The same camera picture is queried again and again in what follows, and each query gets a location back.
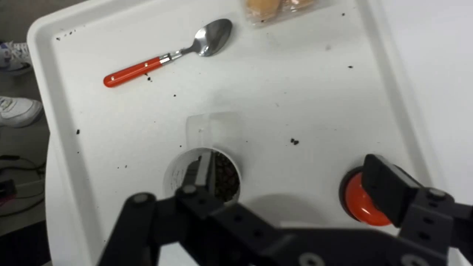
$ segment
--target red spoon handle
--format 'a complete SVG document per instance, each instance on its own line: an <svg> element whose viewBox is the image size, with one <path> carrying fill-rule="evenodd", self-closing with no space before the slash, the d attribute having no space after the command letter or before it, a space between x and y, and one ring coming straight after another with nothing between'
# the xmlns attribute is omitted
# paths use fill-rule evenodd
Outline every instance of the red spoon handle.
<svg viewBox="0 0 473 266"><path fill-rule="evenodd" d="M126 69L122 69L122 71L117 71L114 74L107 75L104 78L104 84L107 87L110 87L110 89L114 89L114 87L117 87L117 86L120 86L120 84L123 84L126 81L131 81L134 78L145 75L147 72L159 69L162 67L163 67L163 64L162 64L162 59L159 56L159 58L137 64L137 65L134 65L131 68L126 68Z"/></svg>

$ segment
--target orange cap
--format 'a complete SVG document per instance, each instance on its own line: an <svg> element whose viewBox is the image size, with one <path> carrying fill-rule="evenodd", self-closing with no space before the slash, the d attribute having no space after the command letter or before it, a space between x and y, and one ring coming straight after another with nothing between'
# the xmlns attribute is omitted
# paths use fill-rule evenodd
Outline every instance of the orange cap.
<svg viewBox="0 0 473 266"><path fill-rule="evenodd" d="M367 194L367 191L363 188L361 180L363 173L358 173L354 177L351 177L345 192L346 208L360 222L373 226L391 225L391 220L385 216L385 213L375 207L375 202L372 197Z"/></svg>

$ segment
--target food item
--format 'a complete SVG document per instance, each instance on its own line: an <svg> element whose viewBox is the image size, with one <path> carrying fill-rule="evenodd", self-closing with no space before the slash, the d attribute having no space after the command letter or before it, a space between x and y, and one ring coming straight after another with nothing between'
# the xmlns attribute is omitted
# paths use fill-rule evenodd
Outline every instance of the food item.
<svg viewBox="0 0 473 266"><path fill-rule="evenodd" d="M312 6L315 0L286 0L286 4L293 10L301 10Z"/></svg>
<svg viewBox="0 0 473 266"><path fill-rule="evenodd" d="M247 0L247 12L258 21L268 21L278 15L281 0Z"/></svg>

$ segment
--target shoe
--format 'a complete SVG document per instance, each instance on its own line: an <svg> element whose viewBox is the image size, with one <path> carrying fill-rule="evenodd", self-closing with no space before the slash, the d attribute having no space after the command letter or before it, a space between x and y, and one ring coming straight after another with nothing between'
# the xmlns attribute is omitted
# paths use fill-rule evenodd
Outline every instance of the shoe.
<svg viewBox="0 0 473 266"><path fill-rule="evenodd" d="M26 127L42 112L39 100L0 96L0 127Z"/></svg>
<svg viewBox="0 0 473 266"><path fill-rule="evenodd" d="M0 71L24 74L32 69L30 49L27 43L0 41Z"/></svg>

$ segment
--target metal spoon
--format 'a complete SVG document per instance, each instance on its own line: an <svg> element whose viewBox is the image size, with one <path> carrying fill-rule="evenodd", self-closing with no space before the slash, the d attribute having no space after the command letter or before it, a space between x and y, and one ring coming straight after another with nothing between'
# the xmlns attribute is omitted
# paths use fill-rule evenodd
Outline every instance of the metal spoon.
<svg viewBox="0 0 473 266"><path fill-rule="evenodd" d="M233 22L230 19L215 21L205 28L199 30L191 47L181 49L172 53L165 53L162 56L153 58L150 61L137 64L131 68L122 69L119 72L110 74L104 78L107 87L117 87L126 81L141 77L150 71L162 68L191 52L200 53L202 56L216 55L228 41L233 34Z"/></svg>

